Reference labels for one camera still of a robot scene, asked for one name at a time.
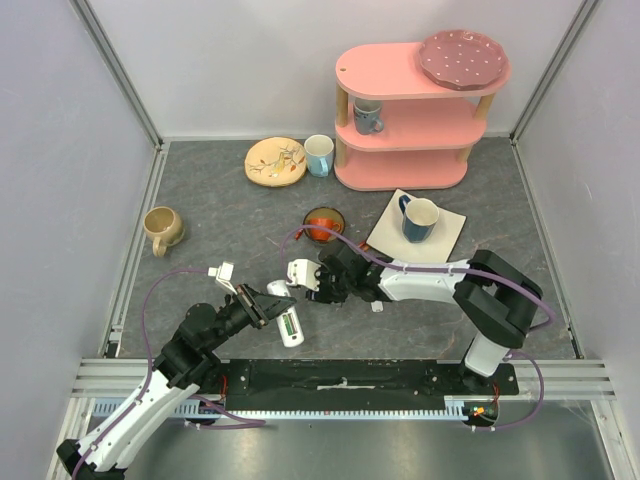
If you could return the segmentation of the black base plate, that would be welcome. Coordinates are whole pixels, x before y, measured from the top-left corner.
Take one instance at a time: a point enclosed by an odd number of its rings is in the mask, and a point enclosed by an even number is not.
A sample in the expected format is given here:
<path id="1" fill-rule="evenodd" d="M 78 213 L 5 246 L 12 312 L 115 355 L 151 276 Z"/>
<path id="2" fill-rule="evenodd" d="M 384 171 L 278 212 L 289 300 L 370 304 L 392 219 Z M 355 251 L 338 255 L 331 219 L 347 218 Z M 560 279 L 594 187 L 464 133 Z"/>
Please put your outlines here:
<path id="1" fill-rule="evenodd" d="M 223 392 L 235 411 L 440 410 L 449 396 L 519 393 L 510 364 L 482 379 L 436 360 L 232 359 L 196 384 L 200 394 Z"/>

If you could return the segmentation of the pink polka dot plate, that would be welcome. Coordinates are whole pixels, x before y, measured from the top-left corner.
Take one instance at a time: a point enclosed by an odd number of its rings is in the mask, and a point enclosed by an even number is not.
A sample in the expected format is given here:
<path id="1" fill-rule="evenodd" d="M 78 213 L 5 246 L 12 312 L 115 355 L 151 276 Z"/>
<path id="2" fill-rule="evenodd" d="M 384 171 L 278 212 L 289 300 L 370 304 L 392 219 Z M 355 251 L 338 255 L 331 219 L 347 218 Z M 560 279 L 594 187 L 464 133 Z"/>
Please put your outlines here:
<path id="1" fill-rule="evenodd" d="M 445 30 L 427 37 L 419 47 L 417 62 L 435 84 L 457 91 L 494 84 L 509 64 L 499 43 L 468 30 Z"/>

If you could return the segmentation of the white remote control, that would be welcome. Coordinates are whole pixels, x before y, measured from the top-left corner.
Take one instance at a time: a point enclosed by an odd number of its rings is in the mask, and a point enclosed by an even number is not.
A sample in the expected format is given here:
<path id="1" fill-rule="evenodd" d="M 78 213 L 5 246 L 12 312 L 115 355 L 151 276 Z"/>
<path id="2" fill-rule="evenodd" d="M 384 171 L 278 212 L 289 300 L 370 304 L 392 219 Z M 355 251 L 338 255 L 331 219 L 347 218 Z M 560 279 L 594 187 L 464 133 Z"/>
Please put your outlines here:
<path id="1" fill-rule="evenodd" d="M 269 294 L 289 297 L 290 291 L 284 280 L 274 280 L 267 285 Z M 304 342 L 299 317 L 294 306 L 291 306 L 277 318 L 277 325 L 283 345 L 286 348 L 295 348 Z"/>

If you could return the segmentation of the white battery cover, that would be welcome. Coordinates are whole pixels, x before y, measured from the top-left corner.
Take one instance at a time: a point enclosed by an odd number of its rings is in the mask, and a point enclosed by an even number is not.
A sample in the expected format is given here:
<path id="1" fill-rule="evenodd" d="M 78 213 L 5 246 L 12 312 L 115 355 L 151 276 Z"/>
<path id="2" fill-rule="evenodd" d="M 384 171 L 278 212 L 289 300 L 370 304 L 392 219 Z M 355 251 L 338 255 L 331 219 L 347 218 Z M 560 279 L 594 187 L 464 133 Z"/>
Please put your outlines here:
<path id="1" fill-rule="evenodd" d="M 380 313 L 384 310 L 383 303 L 381 301 L 374 301 L 371 303 L 371 309 L 374 313 Z"/>

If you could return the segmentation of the orange cup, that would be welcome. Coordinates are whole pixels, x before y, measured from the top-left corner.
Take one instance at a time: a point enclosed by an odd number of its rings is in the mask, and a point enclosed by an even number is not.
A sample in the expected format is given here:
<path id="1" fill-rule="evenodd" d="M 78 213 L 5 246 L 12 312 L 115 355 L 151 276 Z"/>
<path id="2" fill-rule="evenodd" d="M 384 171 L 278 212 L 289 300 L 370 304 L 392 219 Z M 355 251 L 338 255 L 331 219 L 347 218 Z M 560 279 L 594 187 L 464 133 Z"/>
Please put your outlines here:
<path id="1" fill-rule="evenodd" d="M 308 229 L 308 235 L 315 242 L 327 243 L 333 239 L 335 232 L 342 232 L 341 224 L 328 217 L 311 218 L 307 224 L 313 225 Z"/>

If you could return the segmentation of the white square plate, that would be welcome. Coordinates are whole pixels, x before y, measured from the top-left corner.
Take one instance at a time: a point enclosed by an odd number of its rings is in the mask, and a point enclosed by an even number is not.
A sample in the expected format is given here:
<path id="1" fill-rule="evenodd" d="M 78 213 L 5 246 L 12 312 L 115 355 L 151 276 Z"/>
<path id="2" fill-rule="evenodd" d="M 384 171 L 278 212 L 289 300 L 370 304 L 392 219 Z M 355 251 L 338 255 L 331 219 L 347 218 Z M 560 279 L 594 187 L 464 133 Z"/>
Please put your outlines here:
<path id="1" fill-rule="evenodd" d="M 407 263 L 446 263 L 461 234 L 466 217 L 437 206 L 440 217 L 431 235 L 421 243 L 410 243 L 401 230 L 402 213 L 398 199 L 402 195 L 420 198 L 397 189 L 369 234 L 366 244 L 388 257 Z"/>

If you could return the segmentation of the beige ceramic mug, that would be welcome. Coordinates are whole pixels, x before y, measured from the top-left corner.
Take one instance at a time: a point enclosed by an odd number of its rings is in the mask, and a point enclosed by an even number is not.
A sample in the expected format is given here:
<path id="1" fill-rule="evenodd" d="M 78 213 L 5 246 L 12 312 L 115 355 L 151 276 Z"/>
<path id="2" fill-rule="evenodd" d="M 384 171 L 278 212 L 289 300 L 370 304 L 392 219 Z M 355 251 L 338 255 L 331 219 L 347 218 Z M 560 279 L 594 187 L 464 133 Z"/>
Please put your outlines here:
<path id="1" fill-rule="evenodd" d="M 143 227 L 147 238 L 152 242 L 155 257 L 163 257 L 170 247 L 182 241 L 185 234 L 181 216 L 166 206 L 151 209 L 144 217 Z"/>

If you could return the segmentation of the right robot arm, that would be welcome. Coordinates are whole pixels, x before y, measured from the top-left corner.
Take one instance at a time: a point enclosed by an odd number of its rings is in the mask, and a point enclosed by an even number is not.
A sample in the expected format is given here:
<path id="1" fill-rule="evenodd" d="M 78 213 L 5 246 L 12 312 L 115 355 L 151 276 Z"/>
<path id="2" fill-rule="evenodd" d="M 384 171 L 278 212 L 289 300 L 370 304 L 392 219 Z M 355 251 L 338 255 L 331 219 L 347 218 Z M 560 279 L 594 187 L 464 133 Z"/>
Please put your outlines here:
<path id="1" fill-rule="evenodd" d="M 368 303 L 426 300 L 455 304 L 477 329 L 458 381 L 467 392 L 483 392 L 506 354 L 523 346 L 542 290 L 497 254 L 478 250 L 468 260 L 412 264 L 375 258 L 344 243 L 324 247 L 318 260 L 289 263 L 288 275 L 318 303 L 356 296 Z"/>

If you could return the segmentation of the light blue mug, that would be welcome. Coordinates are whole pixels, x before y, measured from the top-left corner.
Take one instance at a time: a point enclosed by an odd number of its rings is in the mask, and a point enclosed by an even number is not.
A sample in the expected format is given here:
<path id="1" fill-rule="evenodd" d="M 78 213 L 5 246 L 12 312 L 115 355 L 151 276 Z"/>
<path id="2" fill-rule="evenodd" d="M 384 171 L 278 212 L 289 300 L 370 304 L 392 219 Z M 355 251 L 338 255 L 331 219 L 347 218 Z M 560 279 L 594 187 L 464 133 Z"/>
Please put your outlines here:
<path id="1" fill-rule="evenodd" d="M 333 167 L 334 143 L 329 136 L 315 134 L 304 142 L 307 169 L 316 177 L 327 177 Z"/>

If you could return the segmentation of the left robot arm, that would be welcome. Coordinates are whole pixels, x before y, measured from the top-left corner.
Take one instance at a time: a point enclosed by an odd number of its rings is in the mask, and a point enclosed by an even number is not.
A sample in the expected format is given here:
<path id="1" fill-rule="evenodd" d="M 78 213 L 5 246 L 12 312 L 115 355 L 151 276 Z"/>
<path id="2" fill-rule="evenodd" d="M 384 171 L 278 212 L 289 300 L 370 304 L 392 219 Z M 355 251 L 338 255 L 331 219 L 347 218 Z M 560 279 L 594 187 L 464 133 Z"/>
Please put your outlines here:
<path id="1" fill-rule="evenodd" d="M 221 361 L 214 351 L 246 327 L 261 329 L 293 307 L 289 296 L 247 284 L 216 308 L 191 306 L 144 380 L 105 421 L 81 439 L 66 439 L 57 455 L 73 479 L 123 479 L 150 436 L 184 400 L 216 388 Z"/>

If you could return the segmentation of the pink three-tier shelf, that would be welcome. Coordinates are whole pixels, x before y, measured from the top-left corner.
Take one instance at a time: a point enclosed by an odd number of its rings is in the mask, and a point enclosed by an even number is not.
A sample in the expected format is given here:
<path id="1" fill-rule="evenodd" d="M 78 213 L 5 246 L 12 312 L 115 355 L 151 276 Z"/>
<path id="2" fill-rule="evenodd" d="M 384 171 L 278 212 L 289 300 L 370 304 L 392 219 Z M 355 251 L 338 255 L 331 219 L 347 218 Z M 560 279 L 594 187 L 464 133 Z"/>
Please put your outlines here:
<path id="1" fill-rule="evenodd" d="M 502 64 L 493 82 L 453 90 L 423 73 L 420 47 L 418 42 L 360 45 L 337 60 L 335 173 L 343 185 L 360 191 L 445 189 L 464 178 L 511 65 L 498 54 Z M 380 102 L 381 132 L 357 132 L 357 99 Z"/>

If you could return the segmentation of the dark blue mug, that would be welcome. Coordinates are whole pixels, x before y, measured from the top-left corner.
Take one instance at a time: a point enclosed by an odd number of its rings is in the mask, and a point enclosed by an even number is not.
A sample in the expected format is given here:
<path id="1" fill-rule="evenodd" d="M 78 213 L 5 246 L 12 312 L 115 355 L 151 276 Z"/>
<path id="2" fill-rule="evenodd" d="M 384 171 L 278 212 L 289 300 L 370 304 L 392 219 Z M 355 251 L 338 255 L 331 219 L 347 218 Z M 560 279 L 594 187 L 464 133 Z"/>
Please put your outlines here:
<path id="1" fill-rule="evenodd" d="M 402 195 L 398 199 L 402 213 L 402 234 L 410 243 L 421 243 L 432 233 L 440 212 L 437 205 L 425 198 L 410 198 Z"/>

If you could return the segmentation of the yellow floral plate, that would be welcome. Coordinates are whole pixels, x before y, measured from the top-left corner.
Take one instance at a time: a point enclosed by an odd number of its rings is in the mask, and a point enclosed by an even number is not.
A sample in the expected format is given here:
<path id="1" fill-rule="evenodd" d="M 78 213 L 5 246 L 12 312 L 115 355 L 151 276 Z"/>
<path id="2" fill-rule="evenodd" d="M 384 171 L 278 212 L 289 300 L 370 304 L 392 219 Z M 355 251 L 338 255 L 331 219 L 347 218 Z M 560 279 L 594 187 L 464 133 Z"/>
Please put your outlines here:
<path id="1" fill-rule="evenodd" d="M 307 172 L 306 153 L 301 143 L 288 137 L 269 137 L 255 143 L 244 161 L 246 177 L 265 187 L 285 187 L 298 182 Z"/>

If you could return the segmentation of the grey mug on shelf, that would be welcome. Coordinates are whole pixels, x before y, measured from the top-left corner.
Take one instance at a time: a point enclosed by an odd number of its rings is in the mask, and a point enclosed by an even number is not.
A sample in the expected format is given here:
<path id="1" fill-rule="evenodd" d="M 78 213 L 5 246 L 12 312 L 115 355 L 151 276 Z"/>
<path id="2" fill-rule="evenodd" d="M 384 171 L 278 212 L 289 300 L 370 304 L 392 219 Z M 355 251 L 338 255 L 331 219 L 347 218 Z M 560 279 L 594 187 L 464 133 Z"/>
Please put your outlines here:
<path id="1" fill-rule="evenodd" d="M 356 98 L 353 103 L 356 131 L 361 135 L 380 133 L 384 129 L 381 110 L 381 101 Z"/>

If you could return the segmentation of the green battery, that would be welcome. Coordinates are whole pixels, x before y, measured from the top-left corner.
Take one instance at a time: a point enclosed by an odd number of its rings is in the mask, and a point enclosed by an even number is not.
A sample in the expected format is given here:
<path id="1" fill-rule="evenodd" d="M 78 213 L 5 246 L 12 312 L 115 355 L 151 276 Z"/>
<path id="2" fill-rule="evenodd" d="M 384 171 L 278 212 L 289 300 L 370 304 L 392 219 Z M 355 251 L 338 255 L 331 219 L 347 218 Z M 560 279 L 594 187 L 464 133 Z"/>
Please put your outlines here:
<path id="1" fill-rule="evenodd" d="M 297 333 L 297 329 L 295 327 L 295 323 L 292 320 L 292 317 L 290 314 L 284 314 L 283 315 L 283 322 L 285 325 L 285 329 L 287 331 L 287 335 L 294 337 Z"/>

